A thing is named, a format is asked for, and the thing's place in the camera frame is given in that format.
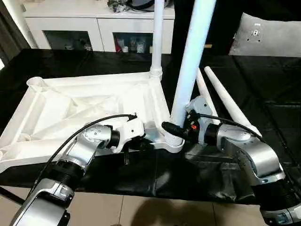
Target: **gray pillow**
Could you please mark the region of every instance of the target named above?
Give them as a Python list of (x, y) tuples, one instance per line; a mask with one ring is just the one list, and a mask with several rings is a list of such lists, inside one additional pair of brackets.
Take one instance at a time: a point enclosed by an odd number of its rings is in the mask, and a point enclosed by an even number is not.
[(268, 21), (243, 13), (229, 54), (301, 57), (301, 22)]

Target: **black table cover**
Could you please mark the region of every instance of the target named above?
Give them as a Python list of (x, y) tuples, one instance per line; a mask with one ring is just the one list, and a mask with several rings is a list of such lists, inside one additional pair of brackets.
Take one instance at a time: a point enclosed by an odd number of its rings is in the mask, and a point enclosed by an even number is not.
[[(102, 52), (23, 50), (0, 72), (2, 132), (35, 76), (74, 77), (148, 71), (151, 56)], [(296, 184), (301, 181), (301, 59), (255, 56), (203, 56), (250, 122), (277, 152)], [(162, 56), (162, 87), (172, 107), (180, 63)], [(203, 72), (219, 116), (230, 118)], [(192, 97), (198, 95), (195, 86)], [(177, 154), (166, 150), (97, 157), (78, 191), (155, 196), (186, 200), (256, 203), (235, 161), (215, 147), (200, 151), (187, 143)], [(43, 164), (12, 167), (0, 174), (0, 185), (30, 187)]]

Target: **floor tile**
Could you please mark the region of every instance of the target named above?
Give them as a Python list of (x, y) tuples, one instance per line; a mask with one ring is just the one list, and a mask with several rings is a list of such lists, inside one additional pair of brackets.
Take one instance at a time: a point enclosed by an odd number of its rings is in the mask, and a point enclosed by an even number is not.
[(214, 203), (217, 226), (266, 226), (259, 206)]
[(124, 196), (120, 226), (214, 226), (210, 202)]
[(119, 221), (122, 195), (76, 193), (68, 226), (111, 226)]
[[(26, 198), (27, 193), (29, 192), (29, 189), (27, 188), (7, 187), (7, 186), (2, 186), (2, 187), (24, 199)], [(0, 195), (0, 225), (8, 226), (19, 208), (20, 205)]]

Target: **white cabinet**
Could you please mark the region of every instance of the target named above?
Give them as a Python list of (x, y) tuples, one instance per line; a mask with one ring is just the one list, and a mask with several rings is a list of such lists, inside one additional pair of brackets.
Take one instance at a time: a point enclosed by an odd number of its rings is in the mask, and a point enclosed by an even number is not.
[(103, 51), (96, 18), (26, 17), (25, 19), (39, 48)]
[[(153, 34), (152, 19), (110, 19), (99, 18), (98, 25), (103, 40), (104, 51), (115, 52), (115, 45), (122, 41), (124, 46), (128, 46), (129, 51), (136, 52), (135, 48), (139, 42), (145, 44), (145, 53), (149, 53), (152, 45)], [(173, 39), (173, 20), (163, 22), (162, 53), (171, 52)]]
[[(134, 51), (131, 40), (152, 45), (153, 12), (129, 10), (114, 13), (107, 0), (44, 0), (23, 13), (39, 48), (89, 49), (115, 52), (117, 40)], [(162, 53), (170, 53), (174, 29), (174, 7), (163, 14)]]

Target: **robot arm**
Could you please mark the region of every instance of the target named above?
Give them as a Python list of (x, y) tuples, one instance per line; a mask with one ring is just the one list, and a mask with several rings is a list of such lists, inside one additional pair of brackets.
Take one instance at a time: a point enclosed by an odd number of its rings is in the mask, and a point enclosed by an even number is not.
[(201, 145), (215, 145), (237, 160), (245, 172), (266, 224), (301, 225), (301, 203), (279, 163), (275, 151), (249, 131), (229, 124), (214, 125), (205, 100), (197, 97), (187, 107), (184, 128), (169, 122), (162, 127), (169, 133)]
[(143, 123), (138, 118), (127, 121), (116, 130), (100, 124), (88, 127), (77, 135), (48, 176), (38, 183), (10, 225), (66, 226), (70, 219), (66, 208), (96, 150), (111, 148), (119, 153), (128, 141), (143, 135)]

